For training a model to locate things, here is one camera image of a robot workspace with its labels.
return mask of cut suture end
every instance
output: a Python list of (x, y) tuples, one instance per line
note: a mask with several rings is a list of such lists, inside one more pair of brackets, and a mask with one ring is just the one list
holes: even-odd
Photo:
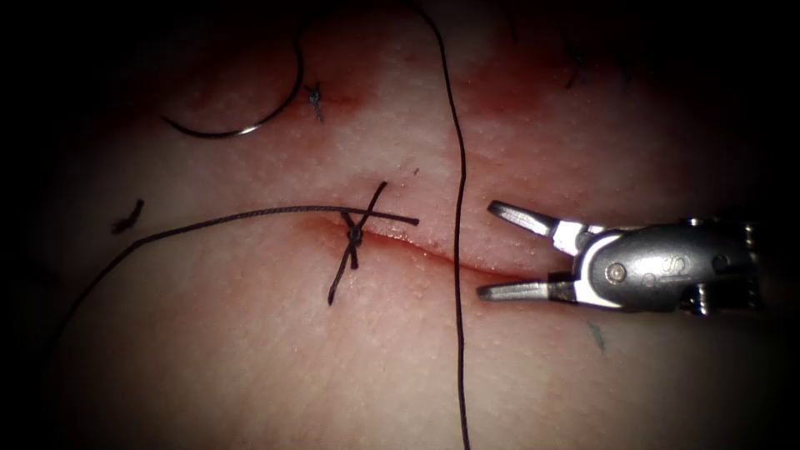
[(119, 219), (112, 224), (111, 234), (116, 235), (130, 228), (133, 228), (133, 225), (135, 225), (136, 221), (139, 219), (139, 215), (142, 214), (142, 208), (144, 208), (144, 200), (138, 198), (136, 200), (136, 206), (133, 208), (133, 211), (131, 211), (131, 213), (127, 217)]

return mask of surgical suture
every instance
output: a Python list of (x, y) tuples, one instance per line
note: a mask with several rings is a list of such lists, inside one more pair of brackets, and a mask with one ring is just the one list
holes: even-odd
[(119, 234), (133, 228), (133, 225), (139, 219), (139, 215), (142, 214), (142, 208), (144, 208), (144, 200), (139, 198), (136, 200), (136, 206), (133, 211), (127, 217), (119, 219), (111, 225), (111, 234)]
[(319, 82), (314, 85), (314, 87), (304, 86), (308, 91), (308, 101), (311, 103), (311, 106), (314, 108), (314, 112), (317, 114), (317, 120), (321, 123), (323, 121), (323, 112), (319, 108), (319, 101), (323, 99), (322, 94), (319, 92)]

